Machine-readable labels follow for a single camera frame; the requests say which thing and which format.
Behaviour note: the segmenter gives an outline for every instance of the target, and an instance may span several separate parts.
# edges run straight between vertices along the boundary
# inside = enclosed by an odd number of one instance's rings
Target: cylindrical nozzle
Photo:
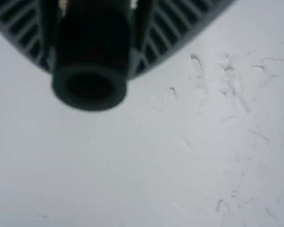
[[[81,110],[105,110],[126,95],[129,0],[70,0],[55,44],[53,90]]]

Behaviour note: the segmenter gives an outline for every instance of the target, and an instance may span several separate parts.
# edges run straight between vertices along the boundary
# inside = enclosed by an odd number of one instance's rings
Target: dark gray plastic housing
[[[0,31],[52,74],[65,104],[100,111],[121,103],[127,81],[163,62],[233,0],[0,0]]]

